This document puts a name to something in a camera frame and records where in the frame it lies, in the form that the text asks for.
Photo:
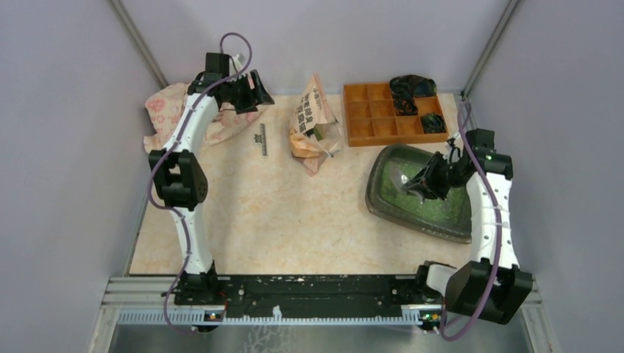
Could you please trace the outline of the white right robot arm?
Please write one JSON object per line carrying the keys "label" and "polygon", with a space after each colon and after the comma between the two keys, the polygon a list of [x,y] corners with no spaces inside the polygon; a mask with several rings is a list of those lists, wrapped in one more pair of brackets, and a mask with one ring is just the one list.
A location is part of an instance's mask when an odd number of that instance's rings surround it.
{"label": "white right robot arm", "polygon": [[509,194],[512,158],[494,147],[494,132],[461,133],[463,151],[452,161],[436,152],[415,176],[390,170],[395,188],[420,202],[445,200],[453,188],[464,188],[471,210],[471,255],[461,268],[426,263],[426,275],[414,283],[418,300],[440,296],[446,311],[497,324],[507,324],[533,287],[531,273],[520,268],[511,239]]}

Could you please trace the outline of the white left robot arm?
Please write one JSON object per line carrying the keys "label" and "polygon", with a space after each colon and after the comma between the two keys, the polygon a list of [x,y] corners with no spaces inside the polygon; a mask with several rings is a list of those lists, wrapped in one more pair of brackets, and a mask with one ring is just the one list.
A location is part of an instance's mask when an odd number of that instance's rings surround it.
{"label": "white left robot arm", "polygon": [[181,119],[172,136],[160,149],[149,153],[149,186],[157,194],[154,205],[174,219],[182,250],[182,268],[175,288],[192,288],[194,298],[214,303],[221,293],[216,281],[213,256],[207,245],[203,203],[208,196],[208,179],[198,161],[210,124],[224,104],[237,114],[256,113],[260,106],[273,105],[250,60],[237,54],[208,53],[205,69],[189,85]]}

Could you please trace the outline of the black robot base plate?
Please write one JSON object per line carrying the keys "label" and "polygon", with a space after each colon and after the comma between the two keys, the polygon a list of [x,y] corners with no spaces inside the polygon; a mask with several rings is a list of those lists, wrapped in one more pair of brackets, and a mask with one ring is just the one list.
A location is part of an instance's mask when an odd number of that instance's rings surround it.
{"label": "black robot base plate", "polygon": [[437,332],[442,298],[416,275],[183,274],[174,303],[206,309],[201,326],[380,325]]}

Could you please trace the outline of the grey metal scoop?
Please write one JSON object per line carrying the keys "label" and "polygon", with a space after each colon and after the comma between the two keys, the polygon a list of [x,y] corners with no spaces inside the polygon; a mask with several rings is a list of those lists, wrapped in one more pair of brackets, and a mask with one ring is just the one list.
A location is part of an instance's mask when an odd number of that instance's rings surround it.
{"label": "grey metal scoop", "polygon": [[425,203],[425,197],[419,191],[411,190],[407,187],[409,178],[400,170],[400,168],[391,163],[389,166],[389,179],[393,186],[402,194],[415,196],[418,198],[420,204]]}

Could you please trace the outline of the piano-key bag clip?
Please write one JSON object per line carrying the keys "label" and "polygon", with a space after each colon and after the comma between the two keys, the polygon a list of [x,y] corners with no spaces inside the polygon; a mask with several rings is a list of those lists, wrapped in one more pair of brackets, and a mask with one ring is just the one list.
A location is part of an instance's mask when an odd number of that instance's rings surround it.
{"label": "piano-key bag clip", "polygon": [[254,134],[254,143],[260,146],[261,155],[263,157],[268,156],[267,144],[266,144],[266,126],[261,123],[259,125],[259,133]]}

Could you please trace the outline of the orange cat litter bag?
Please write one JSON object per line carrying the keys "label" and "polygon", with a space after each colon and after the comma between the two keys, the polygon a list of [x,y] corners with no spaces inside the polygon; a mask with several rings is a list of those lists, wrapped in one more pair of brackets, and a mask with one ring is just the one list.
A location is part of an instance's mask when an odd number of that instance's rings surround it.
{"label": "orange cat litter bag", "polygon": [[291,156],[312,177],[328,157],[333,158],[341,151],[343,137],[342,124],[330,109],[319,75],[313,74],[289,121]]}

